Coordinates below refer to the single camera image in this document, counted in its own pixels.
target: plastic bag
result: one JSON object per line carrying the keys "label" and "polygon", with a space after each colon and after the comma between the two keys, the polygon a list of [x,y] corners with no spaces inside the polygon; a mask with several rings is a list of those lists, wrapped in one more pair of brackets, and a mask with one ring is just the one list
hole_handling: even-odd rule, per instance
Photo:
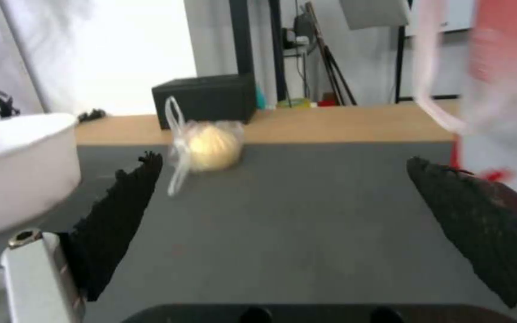
{"label": "plastic bag", "polygon": [[169,196],[174,196],[180,190],[190,171],[223,170],[240,159],[244,141],[242,123],[192,120],[185,123],[179,104],[172,96],[165,102],[165,116],[173,133],[169,159],[175,166],[167,190]]}
{"label": "plastic bag", "polygon": [[454,166],[517,192],[517,1],[478,0],[458,117],[430,97],[447,1],[418,3],[414,98],[441,127],[457,133]]}
{"label": "plastic bag", "polygon": [[440,35],[447,0],[418,3],[414,38],[414,98],[441,127],[465,135],[495,127],[517,127],[517,1],[478,0],[470,32],[470,61],[464,82],[467,111],[445,112],[430,93],[437,71]]}

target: gray table surface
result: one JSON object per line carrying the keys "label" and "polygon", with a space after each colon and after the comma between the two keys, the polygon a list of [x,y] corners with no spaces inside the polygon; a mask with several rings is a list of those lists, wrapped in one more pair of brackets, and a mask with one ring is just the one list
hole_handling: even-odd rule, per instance
{"label": "gray table surface", "polygon": [[[80,147],[84,180],[39,225],[65,231],[118,168],[166,147]],[[164,166],[129,251],[86,322],[161,303],[459,303],[513,315],[441,231],[406,174],[443,143],[248,145],[235,168],[166,196]],[[0,237],[0,250],[4,237]]]}

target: screw hole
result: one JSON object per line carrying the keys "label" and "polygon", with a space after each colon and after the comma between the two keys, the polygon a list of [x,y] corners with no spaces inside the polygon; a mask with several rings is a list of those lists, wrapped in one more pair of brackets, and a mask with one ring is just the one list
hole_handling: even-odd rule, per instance
{"label": "screw hole", "polygon": [[271,313],[260,307],[250,307],[241,315],[239,323],[271,323]]}
{"label": "screw hole", "polygon": [[380,306],[372,311],[370,315],[371,323],[404,323],[402,316],[390,307]]}
{"label": "screw hole", "polygon": [[31,232],[31,231],[23,231],[23,232],[21,232],[20,234],[17,235],[17,240],[18,241],[23,241],[25,239],[30,238],[32,235],[33,235],[33,232]]}

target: black box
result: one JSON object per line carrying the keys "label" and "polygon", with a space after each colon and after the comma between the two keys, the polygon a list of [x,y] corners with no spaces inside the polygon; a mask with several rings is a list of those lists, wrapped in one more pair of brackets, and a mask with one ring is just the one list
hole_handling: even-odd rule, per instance
{"label": "black box", "polygon": [[155,86],[152,91],[161,129],[169,129],[165,117],[165,102],[169,96],[177,100],[185,121],[248,123],[257,106],[252,74],[177,79]]}

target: white bowl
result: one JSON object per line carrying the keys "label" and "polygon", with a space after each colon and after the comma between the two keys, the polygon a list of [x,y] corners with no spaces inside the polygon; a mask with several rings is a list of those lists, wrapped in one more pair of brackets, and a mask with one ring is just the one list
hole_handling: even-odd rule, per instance
{"label": "white bowl", "polygon": [[0,231],[37,218],[79,184],[75,121],[66,113],[0,121]]}

